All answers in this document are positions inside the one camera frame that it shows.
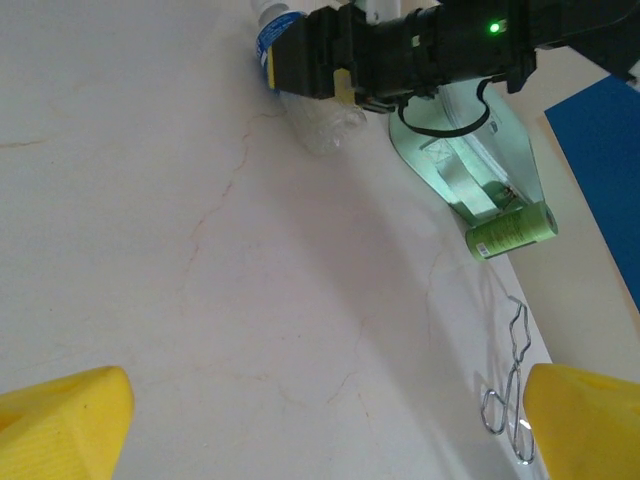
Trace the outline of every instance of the clear plastic container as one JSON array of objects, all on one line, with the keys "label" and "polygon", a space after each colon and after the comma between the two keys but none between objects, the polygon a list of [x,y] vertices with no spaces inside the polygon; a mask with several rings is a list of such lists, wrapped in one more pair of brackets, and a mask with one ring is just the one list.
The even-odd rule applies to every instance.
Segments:
[{"label": "clear plastic container", "polygon": [[[275,38],[303,14],[277,0],[251,0],[258,24],[258,56],[265,66],[265,51]],[[280,92],[280,100],[301,143],[315,155],[336,153],[365,126],[361,108],[336,100],[314,100]]]}]

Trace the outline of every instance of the marble surface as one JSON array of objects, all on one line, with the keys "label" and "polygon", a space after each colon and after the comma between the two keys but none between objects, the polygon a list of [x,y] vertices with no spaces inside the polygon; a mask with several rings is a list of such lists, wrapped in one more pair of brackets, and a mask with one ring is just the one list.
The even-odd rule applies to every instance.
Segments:
[{"label": "marble surface", "polygon": [[383,118],[307,154],[244,2],[0,13],[0,390],[125,367],[116,479],[544,478],[479,416],[518,281]]}]

